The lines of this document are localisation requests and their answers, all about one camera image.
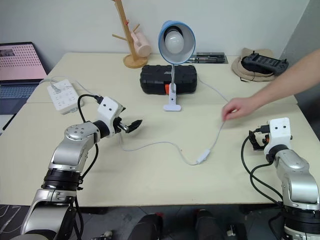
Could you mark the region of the person's bare hand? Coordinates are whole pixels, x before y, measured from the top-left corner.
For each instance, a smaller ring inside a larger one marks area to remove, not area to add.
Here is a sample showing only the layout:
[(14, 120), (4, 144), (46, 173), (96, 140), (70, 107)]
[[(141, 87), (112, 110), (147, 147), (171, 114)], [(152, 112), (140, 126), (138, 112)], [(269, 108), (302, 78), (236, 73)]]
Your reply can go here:
[(251, 114), (255, 109), (250, 97), (233, 98), (222, 108), (221, 118), (224, 122), (241, 118)]

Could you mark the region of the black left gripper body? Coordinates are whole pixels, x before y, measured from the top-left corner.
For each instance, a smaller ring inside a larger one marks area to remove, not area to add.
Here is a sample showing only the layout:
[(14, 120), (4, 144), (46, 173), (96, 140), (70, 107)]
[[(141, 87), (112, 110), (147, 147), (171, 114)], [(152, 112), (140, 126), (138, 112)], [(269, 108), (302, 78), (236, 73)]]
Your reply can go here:
[(129, 130), (129, 127), (122, 123), (122, 118), (119, 116), (113, 120), (113, 128), (115, 134), (118, 134), (121, 131), (124, 131), (126, 133)]

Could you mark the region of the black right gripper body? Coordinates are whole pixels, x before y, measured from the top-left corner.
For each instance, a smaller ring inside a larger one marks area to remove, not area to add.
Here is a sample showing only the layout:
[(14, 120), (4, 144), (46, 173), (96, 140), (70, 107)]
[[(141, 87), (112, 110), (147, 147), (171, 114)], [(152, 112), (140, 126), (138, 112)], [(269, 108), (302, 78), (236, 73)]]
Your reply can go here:
[(264, 146), (264, 148), (267, 146), (267, 144), (269, 143), (269, 133), (270, 133), (270, 127), (269, 126), (260, 126), (255, 130), (256, 133), (261, 133), (261, 134), (265, 134), (264, 138), (262, 138), (262, 143)]

